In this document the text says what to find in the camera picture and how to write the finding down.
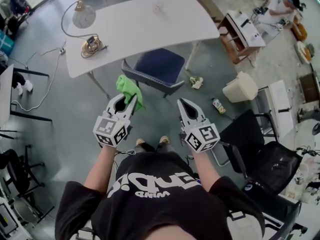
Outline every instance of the lamp shade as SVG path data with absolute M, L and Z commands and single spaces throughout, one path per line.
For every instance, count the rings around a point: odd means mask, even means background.
M 79 29 L 90 27 L 96 20 L 96 12 L 89 6 L 78 1 L 72 17 L 73 24 Z

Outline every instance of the cardboard box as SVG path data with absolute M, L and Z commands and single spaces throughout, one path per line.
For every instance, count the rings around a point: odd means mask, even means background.
M 212 0 L 197 0 L 203 8 L 207 11 L 214 22 L 219 23 L 224 19 L 223 13 L 219 10 L 218 6 Z

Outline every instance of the bottle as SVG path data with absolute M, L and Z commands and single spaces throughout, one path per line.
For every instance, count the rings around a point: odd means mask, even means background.
M 217 98 L 212 99 L 212 104 L 219 111 L 221 115 L 226 113 L 226 109 L 224 108 L 224 106 L 222 106 L 220 100 L 218 100 Z

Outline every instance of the white trash bin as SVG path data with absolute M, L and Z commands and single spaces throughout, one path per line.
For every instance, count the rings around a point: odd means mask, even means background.
M 230 102 L 236 103 L 252 101 L 258 94 L 258 87 L 247 73 L 241 71 L 222 91 Z

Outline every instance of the power strip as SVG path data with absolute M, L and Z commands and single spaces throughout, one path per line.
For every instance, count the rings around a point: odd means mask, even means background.
M 61 48 L 60 49 L 60 55 L 64 55 L 66 53 L 66 49 L 65 48 Z

